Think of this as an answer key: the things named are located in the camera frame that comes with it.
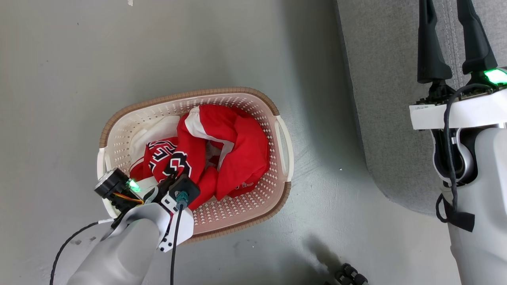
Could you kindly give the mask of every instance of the black strap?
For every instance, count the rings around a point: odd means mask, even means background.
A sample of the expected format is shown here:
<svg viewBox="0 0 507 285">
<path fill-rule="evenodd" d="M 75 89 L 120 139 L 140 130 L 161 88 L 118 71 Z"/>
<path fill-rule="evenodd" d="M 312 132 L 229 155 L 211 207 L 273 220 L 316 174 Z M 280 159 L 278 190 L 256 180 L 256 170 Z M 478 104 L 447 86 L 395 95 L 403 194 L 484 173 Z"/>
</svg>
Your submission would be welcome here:
<svg viewBox="0 0 507 285">
<path fill-rule="evenodd" d="M 447 216 L 446 219 L 444 219 L 440 214 L 439 205 L 442 202 L 442 200 L 444 201 L 444 210 Z M 440 194 L 440 196 L 437 199 L 436 210 L 437 210 L 437 218 L 439 218 L 439 220 L 442 223 L 450 223 L 451 225 L 468 232 L 472 232 L 474 230 L 475 215 L 467 212 L 454 211 L 452 205 L 449 204 L 447 200 L 444 199 L 443 194 Z"/>
</svg>

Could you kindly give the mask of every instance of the laundry basket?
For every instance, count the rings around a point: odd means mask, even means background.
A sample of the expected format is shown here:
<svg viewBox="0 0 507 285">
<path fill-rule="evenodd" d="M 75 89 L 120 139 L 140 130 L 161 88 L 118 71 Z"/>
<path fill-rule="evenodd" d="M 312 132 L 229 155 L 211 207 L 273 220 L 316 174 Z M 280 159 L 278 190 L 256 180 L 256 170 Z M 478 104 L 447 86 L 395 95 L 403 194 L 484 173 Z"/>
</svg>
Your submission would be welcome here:
<svg viewBox="0 0 507 285">
<path fill-rule="evenodd" d="M 275 104 L 263 93 L 245 87 L 198 90 L 165 96 L 121 109 L 105 125 L 97 156 L 97 178 L 114 167 L 129 174 L 129 144 L 145 125 L 164 116 L 182 115 L 195 106 L 236 106 L 252 115 L 269 141 L 270 168 L 255 189 L 236 198 L 211 199 L 194 213 L 194 235 L 190 241 L 225 235 L 256 225 L 281 210 L 291 190 L 294 153 L 291 138 Z M 119 212 L 104 199 L 113 218 Z"/>
</svg>

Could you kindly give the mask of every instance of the black cable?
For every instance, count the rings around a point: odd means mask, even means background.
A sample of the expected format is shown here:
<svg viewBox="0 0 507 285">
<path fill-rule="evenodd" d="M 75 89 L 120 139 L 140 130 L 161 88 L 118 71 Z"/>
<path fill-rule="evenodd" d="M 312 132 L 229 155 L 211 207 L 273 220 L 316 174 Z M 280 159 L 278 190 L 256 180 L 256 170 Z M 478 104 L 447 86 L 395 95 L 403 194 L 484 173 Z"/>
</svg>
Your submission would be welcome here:
<svg viewBox="0 0 507 285">
<path fill-rule="evenodd" d="M 469 91 L 473 88 L 482 88 L 485 90 L 491 89 L 490 86 L 474 83 L 470 85 L 463 86 L 456 90 L 454 94 L 447 101 L 447 107 L 444 112 L 444 137 L 447 144 L 447 156 L 448 156 L 448 164 L 449 164 L 449 179 L 451 180 L 451 192 L 452 192 L 452 210 L 456 212 L 458 210 L 458 185 L 456 182 L 456 170 L 454 169 L 454 158 L 452 155 L 452 142 L 451 142 L 451 130 L 449 128 L 449 113 L 451 113 L 451 105 L 456 100 L 456 98 L 463 92 Z M 439 203 L 442 201 L 441 197 L 437 200 L 437 208 L 439 207 Z"/>
<path fill-rule="evenodd" d="M 176 228 L 174 230 L 174 242 L 172 243 L 171 257 L 171 285 L 174 285 L 174 259 L 176 258 L 176 240 L 178 239 L 179 220 L 182 217 L 183 205 L 179 206 L 178 218 L 176 219 Z"/>
<path fill-rule="evenodd" d="M 77 236 L 78 234 L 80 234 L 82 231 L 88 229 L 88 228 L 91 228 L 95 225 L 98 225 L 98 222 L 95 222 L 95 223 L 91 223 L 89 224 L 88 226 L 86 227 L 83 227 L 82 229 L 80 229 L 79 231 L 75 232 L 73 235 L 70 236 L 70 238 L 68 238 L 63 244 L 62 246 L 60 247 L 60 250 L 58 251 L 58 253 L 56 254 L 56 257 L 55 257 L 55 261 L 53 262 L 53 269 L 51 269 L 51 277 L 49 279 L 49 285 L 53 285 L 53 280 L 55 278 L 55 271 L 56 271 L 56 263 L 58 262 L 58 259 L 60 258 L 60 254 L 62 253 L 63 249 L 65 248 L 65 246 L 75 237 Z"/>
<path fill-rule="evenodd" d="M 440 203 L 442 202 L 442 199 L 444 198 L 444 195 L 443 194 L 440 194 L 438 199 L 437 199 L 437 205 L 436 205 L 436 213 L 437 213 L 437 218 L 439 218 L 440 222 L 442 223 L 446 223 L 447 222 L 447 219 L 444 219 L 444 217 L 442 217 L 442 215 L 440 214 Z"/>
</svg>

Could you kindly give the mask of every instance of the orange wire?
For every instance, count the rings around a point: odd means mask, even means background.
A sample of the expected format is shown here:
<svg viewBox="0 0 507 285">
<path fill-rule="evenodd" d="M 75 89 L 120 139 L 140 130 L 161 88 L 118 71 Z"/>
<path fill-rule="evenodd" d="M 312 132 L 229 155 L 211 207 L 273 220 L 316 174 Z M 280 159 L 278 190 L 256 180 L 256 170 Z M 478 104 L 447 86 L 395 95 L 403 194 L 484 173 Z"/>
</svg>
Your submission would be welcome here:
<svg viewBox="0 0 507 285">
<path fill-rule="evenodd" d="M 125 200 L 135 201 L 135 202 L 140 203 L 141 205 L 143 205 L 143 204 L 144 204 L 144 201 L 143 201 L 143 200 L 139 200 L 139 199 L 132 199 L 132 198 L 130 198 L 130 197 L 128 197 L 128 196 L 125 196 L 125 195 L 123 195 L 123 194 L 116 193 L 116 192 L 114 192 L 113 194 L 114 194 L 115 196 L 118 196 L 118 197 L 123 198 L 123 199 L 125 199 Z"/>
</svg>

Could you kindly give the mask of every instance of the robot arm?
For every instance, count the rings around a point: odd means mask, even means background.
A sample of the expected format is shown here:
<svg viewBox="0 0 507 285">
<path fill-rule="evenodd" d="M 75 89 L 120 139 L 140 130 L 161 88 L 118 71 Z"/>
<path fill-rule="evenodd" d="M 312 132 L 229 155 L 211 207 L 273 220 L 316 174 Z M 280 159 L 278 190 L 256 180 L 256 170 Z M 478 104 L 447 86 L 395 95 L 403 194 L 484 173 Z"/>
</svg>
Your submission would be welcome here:
<svg viewBox="0 0 507 285">
<path fill-rule="evenodd" d="M 190 179 L 185 175 L 176 181 L 169 177 L 146 196 L 144 201 L 152 201 L 147 204 L 135 206 L 111 195 L 133 199 L 132 186 L 137 187 L 117 168 L 99 181 L 95 192 L 110 199 L 122 214 L 67 284 L 141 285 L 157 249 L 170 251 L 193 235 L 192 212 L 184 207 L 199 195 L 199 189 Z"/>
<path fill-rule="evenodd" d="M 452 74 L 434 31 L 433 3 L 420 0 L 418 82 L 432 86 L 410 115 L 414 129 L 433 136 L 433 163 L 443 180 L 437 216 L 448 223 L 462 284 L 499 284 L 507 280 L 507 70 L 497 68 L 471 0 L 457 4 L 463 73 L 472 79 L 458 91 L 446 84 Z"/>
</svg>

